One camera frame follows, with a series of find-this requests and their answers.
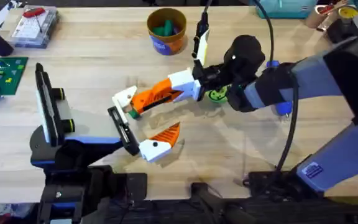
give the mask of yellow object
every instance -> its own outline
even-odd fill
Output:
[[[357,12],[357,9],[355,9],[353,7],[344,6],[338,10],[338,14],[343,19],[352,19],[358,15],[358,12]]]
[[[74,128],[73,128],[73,120],[72,119],[69,119],[70,121],[70,129],[71,131],[73,132],[74,131]]]

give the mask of black cable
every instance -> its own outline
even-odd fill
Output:
[[[125,215],[128,213],[130,206],[131,206],[131,205],[128,205],[128,206],[126,207],[126,209],[124,210],[124,212],[122,213],[122,217],[121,217],[121,219],[119,220],[119,224],[122,224],[122,221],[124,220]]]
[[[287,158],[288,153],[290,152],[291,144],[293,141],[293,136],[295,133],[296,128],[296,121],[298,119],[298,107],[299,107],[299,85],[298,80],[294,76],[293,73],[290,74],[292,84],[293,84],[293,104],[292,104],[292,117],[291,117],[291,124],[290,124],[290,131],[288,132],[287,141],[285,143],[284,150],[282,152],[281,158],[276,166],[276,169],[274,170],[273,174],[270,176],[267,184],[263,187],[263,189],[260,192],[257,192],[257,194],[249,199],[256,199],[260,195],[264,194],[274,183],[276,178],[280,175],[281,169],[283,168],[285,159]]]
[[[208,0],[208,2],[205,5],[204,12],[206,12],[208,10],[208,8],[211,6],[211,4],[212,4],[212,0]]]
[[[261,5],[261,3],[259,2],[260,0],[254,0],[255,4],[259,7],[259,9],[262,11],[262,14],[265,16],[266,21],[267,21],[267,25],[268,25],[268,30],[270,32],[270,64],[273,65],[273,58],[274,58],[274,34],[273,34],[273,26],[272,26],[272,22],[270,21],[269,16],[267,15],[264,7]]]

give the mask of black mount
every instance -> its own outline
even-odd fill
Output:
[[[44,131],[38,127],[31,136],[31,163],[44,169],[45,187],[37,223],[54,219],[81,218],[98,209],[102,198],[141,201],[147,193],[146,174],[115,174],[110,166],[88,167],[122,147],[115,144],[83,144],[65,141],[52,147],[45,142]]]
[[[102,198],[125,199],[133,204],[143,200],[147,193],[146,174],[115,174],[110,166],[45,176],[37,223],[66,218],[80,223],[83,216],[98,209]]]
[[[297,167],[278,173],[250,172],[242,184],[250,189],[252,197],[268,198],[273,202],[300,202],[305,199],[323,198],[324,192],[315,192],[297,176]]]

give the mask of blue label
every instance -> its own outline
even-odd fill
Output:
[[[316,177],[319,173],[323,171],[323,168],[317,164],[317,162],[311,162],[308,166],[306,166],[302,173],[306,175],[309,179]]]
[[[153,45],[154,48],[156,49],[156,51],[158,51],[160,54],[163,55],[171,55],[172,51],[171,48],[164,42],[162,42],[161,40],[158,40],[158,38],[150,36],[152,41],[153,41]]]

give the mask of red tool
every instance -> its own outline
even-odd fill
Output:
[[[35,8],[35,9],[28,10],[27,12],[23,13],[23,16],[26,17],[26,18],[31,18],[31,17],[34,17],[34,16],[39,16],[44,12],[45,12],[45,9],[40,7],[40,8]]]
[[[37,21],[38,26],[40,27],[40,33],[42,33],[41,25],[40,25],[40,22],[38,22],[37,16],[41,15],[44,12],[45,12],[45,9],[39,7],[39,8],[30,9],[30,10],[26,11],[25,13],[23,13],[23,16],[25,18],[35,17],[35,20]]]

